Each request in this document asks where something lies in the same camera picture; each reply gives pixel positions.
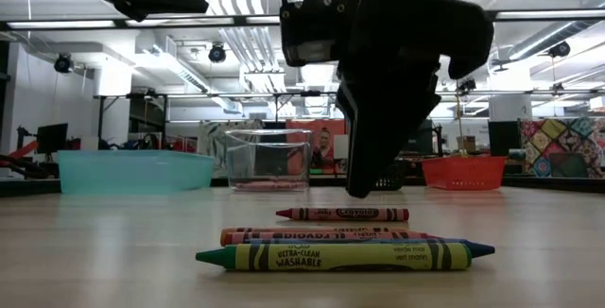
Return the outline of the teal plastic bin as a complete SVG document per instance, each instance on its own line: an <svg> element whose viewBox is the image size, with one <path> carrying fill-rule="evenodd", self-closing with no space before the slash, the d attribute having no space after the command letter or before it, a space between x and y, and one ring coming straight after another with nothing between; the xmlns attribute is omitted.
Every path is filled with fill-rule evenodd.
<svg viewBox="0 0 605 308"><path fill-rule="evenodd" d="M66 195L168 194L207 188L215 159L171 150L63 150L57 154Z"/></svg>

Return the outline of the black mesh basket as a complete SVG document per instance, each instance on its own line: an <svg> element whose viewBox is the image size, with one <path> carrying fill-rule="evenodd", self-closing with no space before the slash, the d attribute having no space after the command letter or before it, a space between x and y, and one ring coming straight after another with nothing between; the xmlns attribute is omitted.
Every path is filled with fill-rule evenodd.
<svg viewBox="0 0 605 308"><path fill-rule="evenodd" d="M397 191L404 185L404 179L410 170L410 162L394 161L381 174L374 185L376 191Z"/></svg>

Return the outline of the colourful quilt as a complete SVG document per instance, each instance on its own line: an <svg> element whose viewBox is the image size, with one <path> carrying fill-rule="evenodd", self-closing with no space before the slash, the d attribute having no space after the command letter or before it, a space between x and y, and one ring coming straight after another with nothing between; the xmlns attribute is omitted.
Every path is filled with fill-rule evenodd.
<svg viewBox="0 0 605 308"><path fill-rule="evenodd" d="M538 178L605 178L605 118L518 122L525 172Z"/></svg>

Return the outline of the red crayon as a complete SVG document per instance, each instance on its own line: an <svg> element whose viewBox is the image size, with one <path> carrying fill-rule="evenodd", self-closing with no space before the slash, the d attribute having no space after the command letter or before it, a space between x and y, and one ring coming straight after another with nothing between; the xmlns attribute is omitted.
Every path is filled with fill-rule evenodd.
<svg viewBox="0 0 605 308"><path fill-rule="evenodd" d="M297 239L303 241L369 240L379 239L423 239L434 238L425 232L416 231L281 231L281 232L228 232L219 239L222 247L247 244L252 239Z"/></svg>
<svg viewBox="0 0 605 308"><path fill-rule="evenodd" d="M398 208L290 208L275 214L292 220L309 221L405 222L410 218L408 209Z"/></svg>
<svg viewBox="0 0 605 308"><path fill-rule="evenodd" d="M240 182L234 186L237 191L302 191L307 188L306 182L269 180Z"/></svg>

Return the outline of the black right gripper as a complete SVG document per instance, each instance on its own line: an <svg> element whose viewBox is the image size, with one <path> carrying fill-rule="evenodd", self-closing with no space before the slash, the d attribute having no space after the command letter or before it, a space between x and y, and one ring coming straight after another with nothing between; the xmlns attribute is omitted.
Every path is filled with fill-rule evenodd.
<svg viewBox="0 0 605 308"><path fill-rule="evenodd" d="M338 66L337 105L350 124L350 196L368 196L440 103L427 89L440 57L450 59L449 77L463 78L486 62L493 33L487 12L462 0L360 0ZM379 82L388 85L370 87Z"/></svg>

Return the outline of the orange panel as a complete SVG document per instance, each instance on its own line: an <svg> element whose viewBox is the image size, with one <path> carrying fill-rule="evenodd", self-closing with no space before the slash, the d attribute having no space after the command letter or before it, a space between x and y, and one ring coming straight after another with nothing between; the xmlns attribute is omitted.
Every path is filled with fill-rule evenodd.
<svg viewBox="0 0 605 308"><path fill-rule="evenodd" d="M287 121L286 127L288 129L306 129L306 130L310 130L312 132L312 134L311 134L311 160L312 160L313 149L315 146L318 145L318 142L319 142L318 141L319 131L322 128L328 128L328 130L330 131L330 133L332 135L332 142L333 142L333 136L335 134L346 134L346 124L343 119L319 119L319 120L313 120L313 121ZM346 159L335 160L335 170L330 173L323 173L319 169L313 169L311 167L311 162L310 162L310 168L311 168L311 172L315 173L315 174L344 174L346 171Z"/></svg>

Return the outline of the black monitor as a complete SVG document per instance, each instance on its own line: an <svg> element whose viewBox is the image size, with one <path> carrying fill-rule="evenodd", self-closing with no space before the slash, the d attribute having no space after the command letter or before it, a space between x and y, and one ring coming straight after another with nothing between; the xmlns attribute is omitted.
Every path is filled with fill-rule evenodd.
<svg viewBox="0 0 605 308"><path fill-rule="evenodd" d="M433 153L433 122L429 119L425 119L420 127L410 135L409 147L412 152L419 154L432 154Z"/></svg>
<svg viewBox="0 0 605 308"><path fill-rule="evenodd" d="M508 156L511 149L521 147L517 121L488 123L489 148L492 156Z"/></svg>
<svg viewBox="0 0 605 308"><path fill-rule="evenodd" d="M38 127L36 141L38 154L52 154L65 148L68 124Z"/></svg>

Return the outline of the blue crayon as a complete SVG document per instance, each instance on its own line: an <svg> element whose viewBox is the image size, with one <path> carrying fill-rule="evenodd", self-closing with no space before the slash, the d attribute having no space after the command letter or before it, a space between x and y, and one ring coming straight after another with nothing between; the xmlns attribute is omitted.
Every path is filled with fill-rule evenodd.
<svg viewBox="0 0 605 308"><path fill-rule="evenodd" d="M275 238L275 239L251 239L249 244L260 245L260 244L277 244L277 245L285 245L285 244L328 244L328 245L346 245L346 244L369 244L369 245L380 245L380 244L421 244L421 243L460 243L465 245L470 251L473 258L483 257L491 254L495 254L495 247L485 244L479 244L475 242L471 242L466 239L456 239L456 238L420 238L420 239L368 239L368 240L302 240L302 239L285 239L285 238Z"/></svg>

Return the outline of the red mesh basket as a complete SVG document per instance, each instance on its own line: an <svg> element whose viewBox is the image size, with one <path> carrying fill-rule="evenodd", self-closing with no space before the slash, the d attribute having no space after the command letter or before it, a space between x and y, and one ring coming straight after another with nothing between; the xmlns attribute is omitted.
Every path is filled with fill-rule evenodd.
<svg viewBox="0 0 605 308"><path fill-rule="evenodd" d="M444 157L422 161L428 187L442 190L494 190L501 186L505 157Z"/></svg>

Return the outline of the green crayon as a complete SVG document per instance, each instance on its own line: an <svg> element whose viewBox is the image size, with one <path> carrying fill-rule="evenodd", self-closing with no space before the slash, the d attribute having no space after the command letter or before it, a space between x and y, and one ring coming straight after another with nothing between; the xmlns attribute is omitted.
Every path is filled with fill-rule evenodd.
<svg viewBox="0 0 605 308"><path fill-rule="evenodd" d="M472 265L456 243L240 244L196 254L199 262L235 271L440 271Z"/></svg>

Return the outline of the clear plastic bin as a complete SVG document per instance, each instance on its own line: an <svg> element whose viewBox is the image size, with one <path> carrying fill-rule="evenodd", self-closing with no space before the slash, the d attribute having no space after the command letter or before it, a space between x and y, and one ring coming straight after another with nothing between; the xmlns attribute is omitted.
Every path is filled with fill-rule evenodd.
<svg viewBox="0 0 605 308"><path fill-rule="evenodd" d="M234 129L225 133L229 186L251 181L299 181L309 187L311 134L306 129Z"/></svg>

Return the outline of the person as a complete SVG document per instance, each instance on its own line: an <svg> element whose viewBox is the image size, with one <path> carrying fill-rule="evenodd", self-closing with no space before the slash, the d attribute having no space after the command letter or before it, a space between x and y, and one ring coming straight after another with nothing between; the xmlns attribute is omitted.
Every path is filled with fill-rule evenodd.
<svg viewBox="0 0 605 308"><path fill-rule="evenodd" d="M332 135L328 128L319 131L318 141L318 145L313 149L311 167L323 173L330 173L335 170L335 158Z"/></svg>

